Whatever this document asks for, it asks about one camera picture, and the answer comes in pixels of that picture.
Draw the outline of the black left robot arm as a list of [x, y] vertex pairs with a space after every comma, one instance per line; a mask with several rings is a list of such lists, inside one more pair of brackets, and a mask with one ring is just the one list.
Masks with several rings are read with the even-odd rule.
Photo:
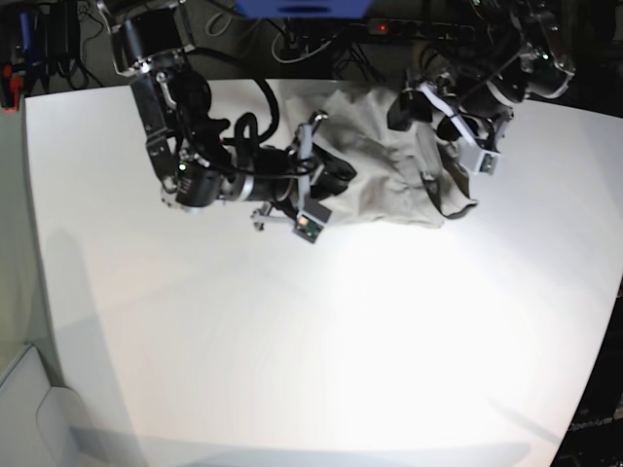
[[575, 75], [558, 1], [447, 1], [459, 24], [421, 6], [423, 46], [386, 114], [391, 130], [434, 124], [439, 139], [492, 150], [531, 95], [556, 99]]

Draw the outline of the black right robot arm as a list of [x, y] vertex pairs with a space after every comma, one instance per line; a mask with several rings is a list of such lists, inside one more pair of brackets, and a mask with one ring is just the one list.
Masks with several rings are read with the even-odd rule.
[[241, 65], [238, 58], [200, 48], [181, 1], [139, 12], [139, 1], [100, 1], [116, 72], [128, 78], [146, 134], [146, 151], [161, 183], [163, 201], [188, 212], [217, 200], [256, 202], [251, 218], [292, 224], [301, 216], [328, 220], [322, 201], [343, 193], [356, 175], [347, 162], [314, 143], [328, 116], [316, 111], [284, 149], [268, 145], [280, 123], [274, 91], [255, 83], [269, 107], [260, 130], [255, 114], [235, 122], [210, 116], [212, 92], [193, 68], [193, 56]]

